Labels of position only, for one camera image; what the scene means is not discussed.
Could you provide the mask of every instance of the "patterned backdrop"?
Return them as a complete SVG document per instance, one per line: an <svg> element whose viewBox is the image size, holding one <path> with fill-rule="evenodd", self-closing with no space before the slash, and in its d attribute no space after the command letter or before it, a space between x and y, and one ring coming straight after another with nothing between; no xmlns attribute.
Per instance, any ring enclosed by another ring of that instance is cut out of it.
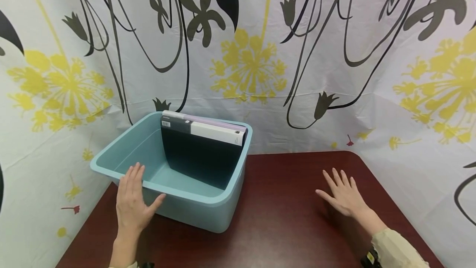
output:
<svg viewBox="0 0 476 268"><path fill-rule="evenodd" d="M94 155L173 110L247 122L253 154L357 153L472 267L475 25L476 0L0 0L0 266L54 267L109 184Z"/></svg>

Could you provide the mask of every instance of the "yellow flower print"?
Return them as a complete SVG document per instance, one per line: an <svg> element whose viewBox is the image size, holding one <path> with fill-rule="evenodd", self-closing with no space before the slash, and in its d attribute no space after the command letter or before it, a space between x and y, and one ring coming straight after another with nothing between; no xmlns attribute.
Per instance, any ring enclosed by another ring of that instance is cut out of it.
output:
<svg viewBox="0 0 476 268"><path fill-rule="evenodd" d="M461 42L442 40L435 53L428 61L417 57L411 72L402 74L413 81L393 90L404 95L400 105L413 113L413 120L442 135L440 143L467 143L476 124L476 30Z"/></svg>
<svg viewBox="0 0 476 268"><path fill-rule="evenodd" d="M91 159L94 158L94 154L92 153L92 150L89 148L85 148L83 150L83 159L85 161L91 161Z"/></svg>
<svg viewBox="0 0 476 268"><path fill-rule="evenodd" d="M20 93L9 94L15 107L23 113L33 111L32 131L44 130L44 125L54 132L63 127L74 129L102 117L114 92L103 88L105 79L99 73L87 71L79 58L72 58L71 66L62 55L46 57L40 51L25 51L28 66L12 68L7 74L20 84ZM32 98L43 104L35 105Z"/></svg>
<svg viewBox="0 0 476 268"><path fill-rule="evenodd" d="M71 175L69 175L69 178L71 179L72 184L71 190L65 193L64 196L68 199L69 202L71 202L83 190L81 189L81 187L77 186L76 183L74 183L73 177Z"/></svg>
<svg viewBox="0 0 476 268"><path fill-rule="evenodd" d="M235 39L221 43L224 53L222 61L212 59L215 80L211 90L222 91L223 98L234 98L240 104L260 101L266 104L267 98L276 96L286 88L286 65L276 59L276 45L269 43L263 47L260 36L248 36L244 29L237 29Z"/></svg>
<svg viewBox="0 0 476 268"><path fill-rule="evenodd" d="M369 131L366 132L366 133L357 133L357 138L360 138L360 139L362 139L363 141L365 141L365 140L367 140L367 137L369 137L369 134L370 134L371 132L373 132L373 131L374 131L374 130L371 129L371 130L369 130Z"/></svg>
<svg viewBox="0 0 476 268"><path fill-rule="evenodd" d="M411 144L421 141L421 139L417 139L411 142L402 142L402 140L399 137L392 136L390 137L390 140L388 141L388 145L390 146L390 149L395 150L398 148L398 145L406 145L406 144Z"/></svg>
<svg viewBox="0 0 476 268"><path fill-rule="evenodd" d="M449 124L436 122L433 125L433 130L442 134L443 138L439 140L442 144L449 144L449 140L456 138L460 143L467 143L471 140L471 133L466 127L452 127Z"/></svg>
<svg viewBox="0 0 476 268"><path fill-rule="evenodd" d="M88 142L88 146L83 150L83 159L85 161L91 161L94 158L94 154L91 150L91 140L92 140L93 133L91 133L90 140Z"/></svg>
<svg viewBox="0 0 476 268"><path fill-rule="evenodd" d="M26 93L16 93L15 95L9 94L7 96L18 103L16 105L13 105L14 107L20 107L23 109L21 117L23 117L23 114L26 111L31 111L35 109L35 104L33 103L31 96Z"/></svg>
<svg viewBox="0 0 476 268"><path fill-rule="evenodd" d="M58 231L56 231L56 236L58 236L59 238L68 237L71 240L73 239L71 236L69 236L68 231L65 227L60 227Z"/></svg>
<svg viewBox="0 0 476 268"><path fill-rule="evenodd" d="M420 60L420 56L416 58L414 65L408 65L408 68L411 68L410 73L404 73L402 76L410 75L413 79L418 80L420 77L426 73L428 65L424 60Z"/></svg>

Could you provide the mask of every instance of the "finger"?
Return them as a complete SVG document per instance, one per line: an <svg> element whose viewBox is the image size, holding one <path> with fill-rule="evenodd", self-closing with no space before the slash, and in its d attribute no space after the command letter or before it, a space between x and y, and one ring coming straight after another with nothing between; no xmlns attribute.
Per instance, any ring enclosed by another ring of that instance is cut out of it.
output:
<svg viewBox="0 0 476 268"><path fill-rule="evenodd" d="M132 168L131 174L129 175L129 180L127 181L126 193L134 192L134 182L137 175L137 171L140 168L140 164L136 163L136 165Z"/></svg>
<svg viewBox="0 0 476 268"><path fill-rule="evenodd" d="M123 183L124 183L124 186L122 189L122 195L125 195L125 193L127 192L127 184L129 183L129 180L131 179L132 170L134 170L134 167L130 166L129 170L127 170L126 174L122 177Z"/></svg>
<svg viewBox="0 0 476 268"><path fill-rule="evenodd" d="M352 189L358 190L356 181L354 180L354 177L350 178L350 187L352 187Z"/></svg>
<svg viewBox="0 0 476 268"><path fill-rule="evenodd" d="M340 174L342 176L342 183L347 186L347 187L350 187L350 184L349 184L349 180L347 179L347 175L345 174L344 170L341 170L340 171Z"/></svg>
<svg viewBox="0 0 476 268"><path fill-rule="evenodd" d="M164 201L164 199L165 199L166 196L167 196L166 194L161 194L161 195L159 195L159 196L156 198L156 200L152 203L152 205L149 206L150 211L156 212L157 209L160 207L160 205L162 205L162 203L163 203L163 201Z"/></svg>
<svg viewBox="0 0 476 268"><path fill-rule="evenodd" d="M334 180L329 176L328 172L326 170L322 171L322 174L324 175L324 178L326 179L327 183L329 184L330 189L332 192L334 192L334 189L337 187Z"/></svg>
<svg viewBox="0 0 476 268"><path fill-rule="evenodd" d="M125 187L126 186L125 186L124 176L122 176L119 179L118 195L116 196L116 203L118 203L122 200L122 196L124 195Z"/></svg>
<svg viewBox="0 0 476 268"><path fill-rule="evenodd" d="M334 180L336 181L337 186L343 186L342 180L340 179L339 173L336 168L332 168L332 174L334 175Z"/></svg>
<svg viewBox="0 0 476 268"><path fill-rule="evenodd" d="M340 209L339 204L337 203L337 200L335 198L332 198L328 193L326 193L323 190L316 189L317 195L319 195L322 199L324 199L326 202L328 202L332 207L334 207L336 210Z"/></svg>
<svg viewBox="0 0 476 268"><path fill-rule="evenodd" d="M136 177L134 178L134 187L132 188L134 193L142 193L142 177L144 176L145 169L146 166L142 165L139 168Z"/></svg>

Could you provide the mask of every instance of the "plastic bin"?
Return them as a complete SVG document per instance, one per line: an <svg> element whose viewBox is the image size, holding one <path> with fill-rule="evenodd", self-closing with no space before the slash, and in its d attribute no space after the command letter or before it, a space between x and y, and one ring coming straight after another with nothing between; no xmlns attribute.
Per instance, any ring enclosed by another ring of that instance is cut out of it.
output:
<svg viewBox="0 0 476 268"><path fill-rule="evenodd" d="M150 205L160 193L167 194L157 214L223 233L231 223L241 192L253 129L246 123L222 120L248 129L235 171L222 190L169 167L162 144L161 115L162 112L153 112L126 130L92 159L91 169L118 184L129 166L140 162L146 166L142 183L145 202Z"/></svg>

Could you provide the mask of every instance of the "beige sleeve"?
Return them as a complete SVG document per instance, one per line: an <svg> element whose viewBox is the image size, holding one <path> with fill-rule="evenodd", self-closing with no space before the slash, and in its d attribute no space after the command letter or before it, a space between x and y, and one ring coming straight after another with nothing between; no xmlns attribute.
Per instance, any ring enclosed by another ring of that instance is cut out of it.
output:
<svg viewBox="0 0 476 268"><path fill-rule="evenodd" d="M137 262L134 262L134 264L130 265L128 268L138 268Z"/></svg>
<svg viewBox="0 0 476 268"><path fill-rule="evenodd" d="M375 234L372 244L382 268L429 268L416 249L394 230L387 228Z"/></svg>

